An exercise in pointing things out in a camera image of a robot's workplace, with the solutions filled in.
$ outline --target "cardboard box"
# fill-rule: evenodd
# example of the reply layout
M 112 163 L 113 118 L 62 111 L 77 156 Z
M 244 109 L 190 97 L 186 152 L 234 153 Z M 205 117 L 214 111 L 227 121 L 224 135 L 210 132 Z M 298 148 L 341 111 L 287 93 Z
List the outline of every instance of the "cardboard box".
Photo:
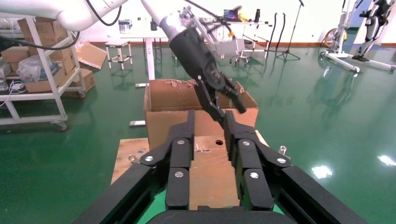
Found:
M 18 70 L 18 64 L 19 64 L 18 62 L 10 63 L 12 71 L 17 71 Z
M 100 70 L 107 58 L 105 50 L 93 46 L 89 42 L 79 40 L 76 45 L 77 57 L 82 68 Z
M 59 42 L 67 37 L 66 29 L 63 28 L 57 20 L 43 17 L 36 17 L 35 20 L 36 29 L 40 39 L 42 37 L 50 38 Z M 26 19 L 18 20 L 18 24 L 25 38 L 33 38 Z
M 63 69 L 59 69 L 58 72 L 53 76 L 55 84 L 58 86 L 65 77 Z M 51 86 L 48 80 L 38 81 L 38 82 L 27 82 L 23 83 L 29 93 L 33 92 L 46 92 L 51 91 Z
M 52 47 L 59 42 L 56 39 L 47 39 L 47 38 L 41 38 L 41 37 L 40 37 L 40 40 L 41 40 L 41 44 L 44 47 Z M 32 44 L 35 43 L 33 38 L 25 38 L 25 41 L 28 43 L 32 43 Z M 30 55 L 38 55 L 37 48 L 28 47 L 28 49 L 29 49 Z M 71 48 L 66 48 L 63 50 L 56 50 L 56 51 L 52 52 L 49 55 L 49 57 L 54 60 L 61 60 L 66 57 L 70 57 L 70 55 L 71 55 Z
M 8 63 L 18 63 L 30 57 L 27 47 L 10 47 L 1 52 L 3 60 Z
M 66 82 L 68 77 L 70 77 L 73 73 L 74 73 L 74 70 L 70 74 L 67 74 L 66 78 L 64 79 L 63 82 Z M 92 87 L 95 86 L 95 77 L 93 76 L 93 72 L 88 69 L 81 69 L 81 74 L 83 75 L 83 79 L 84 79 L 85 92 L 88 92 L 90 89 L 92 89 Z M 81 85 L 80 85 L 80 78 L 77 75 L 74 78 L 74 80 L 72 81 L 72 83 L 70 84 L 70 87 L 78 87 L 78 86 L 81 86 Z M 62 96 L 63 97 L 77 97 L 77 98 L 81 97 L 78 92 L 64 92 L 62 94 Z
M 76 62 L 73 59 L 72 55 L 68 55 L 60 60 L 52 60 L 52 62 L 59 63 L 63 68 L 65 74 L 69 73 L 69 71 L 73 70 L 73 68 L 76 66 Z
M 40 37 L 41 44 L 45 47 L 52 47 L 56 43 L 60 42 L 67 37 L 66 29 L 64 29 L 60 23 L 54 19 L 36 17 L 36 29 Z M 18 20 L 18 24 L 21 28 L 25 41 L 34 44 L 33 36 L 29 30 L 26 19 Z M 37 55 L 37 49 L 28 47 L 31 55 Z M 51 59 L 62 59 L 71 55 L 71 49 L 56 50 L 49 55 Z
M 9 74 L 7 75 L 7 77 L 16 77 L 16 76 L 18 76 L 18 74 L 16 73 L 16 71 L 12 71 L 11 73 L 9 73 Z
M 0 78 L 5 78 L 11 73 L 11 66 L 0 58 Z
M 202 110 L 191 81 L 176 81 L 178 86 L 172 86 L 169 79 L 150 80 L 144 95 L 144 111 L 150 150 L 163 144 L 169 129 L 174 124 L 187 120 L 187 110 L 195 110 L 195 135 L 223 135 L 224 130 L 213 121 L 211 116 Z M 223 110 L 231 110 L 237 122 L 255 126 L 258 108 L 250 94 L 243 90 L 240 83 L 237 88 L 244 100 L 247 111 L 240 114 L 237 109 L 227 103 L 221 103 Z

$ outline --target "bottle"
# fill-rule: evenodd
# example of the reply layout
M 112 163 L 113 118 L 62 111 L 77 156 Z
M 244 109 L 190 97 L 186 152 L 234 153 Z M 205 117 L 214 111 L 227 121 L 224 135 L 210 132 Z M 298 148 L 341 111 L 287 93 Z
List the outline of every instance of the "bottle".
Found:
M 256 10 L 256 17 L 255 17 L 255 22 L 259 22 L 260 19 L 260 9 Z
M 151 19 L 150 28 L 151 28 L 152 31 L 157 30 L 157 24 L 156 24 L 156 22 L 154 21 L 154 19 Z

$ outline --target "robotic arm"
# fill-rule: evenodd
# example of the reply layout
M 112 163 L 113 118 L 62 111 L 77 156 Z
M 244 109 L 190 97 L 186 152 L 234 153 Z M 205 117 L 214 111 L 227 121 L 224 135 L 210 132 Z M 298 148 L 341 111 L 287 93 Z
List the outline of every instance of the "robotic arm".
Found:
M 98 16 L 103 17 L 126 1 L 92 0 L 91 5 Z M 177 11 L 182 9 L 182 5 L 177 7 L 182 2 L 179 0 L 173 0 L 171 4 L 165 0 L 141 2 L 156 24 L 164 30 L 171 50 L 187 74 L 197 81 L 195 91 L 198 99 L 213 120 L 223 126 L 224 112 L 219 107 L 218 92 L 229 97 L 238 111 L 244 113 L 246 109 L 235 86 L 217 69 L 215 57 L 205 44 L 204 38 L 211 46 L 213 42 L 205 24 L 194 16 L 190 7 L 185 7 L 180 12 Z M 65 29 L 71 31 L 85 30 L 98 21 L 87 0 L 0 0 L 0 11 L 57 19 Z
M 388 24 L 387 18 L 395 0 L 374 0 L 374 2 L 372 9 L 360 14 L 360 17 L 367 18 L 366 39 L 352 58 L 362 62 L 369 61 L 365 56 L 380 37 L 384 27 Z

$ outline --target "wooden board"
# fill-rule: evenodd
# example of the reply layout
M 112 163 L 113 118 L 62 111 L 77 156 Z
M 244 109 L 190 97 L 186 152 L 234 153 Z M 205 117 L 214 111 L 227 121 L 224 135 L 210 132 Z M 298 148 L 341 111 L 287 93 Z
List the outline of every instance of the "wooden board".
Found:
M 266 144 L 260 133 L 257 135 Z M 190 210 L 196 210 L 198 205 L 211 208 L 238 206 L 234 168 L 228 161 L 224 136 L 199 136 L 194 141 L 194 161 L 191 161 L 190 168 Z M 148 151 L 147 138 L 122 139 L 112 183 L 130 167 L 130 155 L 140 159 Z
M 114 183 L 131 166 L 128 157 L 136 156 L 139 160 L 142 155 L 149 151 L 149 140 L 142 139 L 121 139 L 118 147 L 117 158 L 113 171 L 112 183 Z

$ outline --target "plastic bag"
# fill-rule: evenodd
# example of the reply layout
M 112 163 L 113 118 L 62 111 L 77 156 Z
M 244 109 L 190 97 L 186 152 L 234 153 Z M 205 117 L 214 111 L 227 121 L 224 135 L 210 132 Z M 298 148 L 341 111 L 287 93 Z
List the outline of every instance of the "plastic bag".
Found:
M 47 58 L 48 65 L 52 66 L 52 62 Z M 38 55 L 30 56 L 18 63 L 16 73 L 23 82 L 38 82 L 41 80 L 43 65 Z
M 0 29 L 20 32 L 18 18 L 0 18 Z

